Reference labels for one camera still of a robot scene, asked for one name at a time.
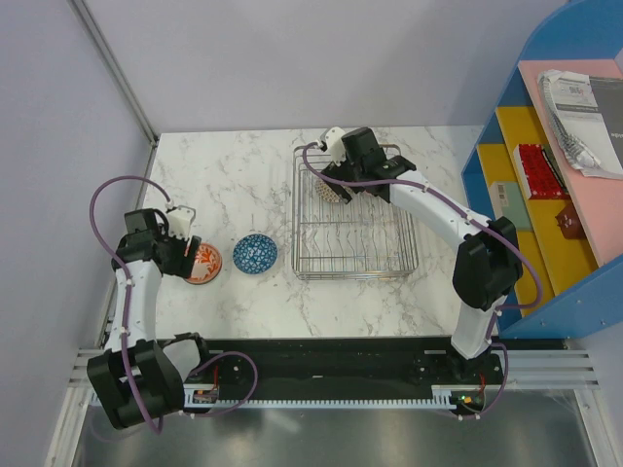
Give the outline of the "brown square pattern bowl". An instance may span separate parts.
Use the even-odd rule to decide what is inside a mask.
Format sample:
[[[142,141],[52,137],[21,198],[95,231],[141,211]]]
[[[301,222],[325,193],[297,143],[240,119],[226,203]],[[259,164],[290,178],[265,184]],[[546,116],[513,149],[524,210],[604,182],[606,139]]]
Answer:
[[[337,195],[326,182],[321,179],[316,179],[314,183],[315,192],[320,199],[327,203],[340,203],[341,197]]]

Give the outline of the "orange floral bowl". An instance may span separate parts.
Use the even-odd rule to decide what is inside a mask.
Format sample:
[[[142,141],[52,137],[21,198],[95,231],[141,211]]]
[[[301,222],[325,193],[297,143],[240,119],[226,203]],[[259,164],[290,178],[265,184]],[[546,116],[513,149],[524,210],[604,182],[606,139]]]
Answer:
[[[203,285],[220,273],[223,265],[222,255],[219,250],[207,242],[202,242],[197,250],[191,275],[185,279],[193,285]]]

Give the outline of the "metal wire dish rack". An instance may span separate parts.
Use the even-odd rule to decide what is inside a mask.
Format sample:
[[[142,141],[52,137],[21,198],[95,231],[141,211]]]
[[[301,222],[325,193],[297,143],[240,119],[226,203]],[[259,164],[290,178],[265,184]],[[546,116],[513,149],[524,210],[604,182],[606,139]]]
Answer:
[[[291,266],[303,280],[389,279],[418,266],[416,229],[406,211],[367,193],[327,203],[293,150]]]

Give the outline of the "blue triangle pattern bowl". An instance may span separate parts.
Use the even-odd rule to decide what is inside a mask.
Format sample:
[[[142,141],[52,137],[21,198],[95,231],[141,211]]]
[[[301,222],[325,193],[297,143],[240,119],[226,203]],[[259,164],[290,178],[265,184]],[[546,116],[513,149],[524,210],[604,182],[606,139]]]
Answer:
[[[236,268],[251,275],[268,271],[275,264],[277,256],[278,250],[275,242],[260,233],[245,236],[233,250]]]

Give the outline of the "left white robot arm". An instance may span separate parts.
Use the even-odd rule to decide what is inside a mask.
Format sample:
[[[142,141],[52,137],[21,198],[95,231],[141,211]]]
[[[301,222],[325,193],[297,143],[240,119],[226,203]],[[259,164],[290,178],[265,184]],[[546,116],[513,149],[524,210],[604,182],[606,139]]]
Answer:
[[[164,276],[190,277],[201,245],[190,233],[195,209],[178,205],[131,211],[112,259],[118,294],[110,335],[87,375],[112,426],[130,428],[184,407],[184,381],[206,381],[213,359],[196,333],[160,344],[156,303]]]

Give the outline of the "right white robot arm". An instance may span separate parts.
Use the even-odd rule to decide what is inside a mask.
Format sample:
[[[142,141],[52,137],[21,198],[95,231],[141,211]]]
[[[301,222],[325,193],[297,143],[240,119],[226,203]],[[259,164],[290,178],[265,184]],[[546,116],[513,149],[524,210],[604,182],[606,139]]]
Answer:
[[[456,253],[452,284],[461,300],[451,338],[457,352],[446,358],[448,376],[460,383],[481,371],[479,355],[490,345],[495,309],[523,275],[515,226],[474,212],[434,187],[414,163],[390,157],[374,131],[331,127],[319,149],[331,157],[319,177],[344,202],[366,192],[422,221]]]

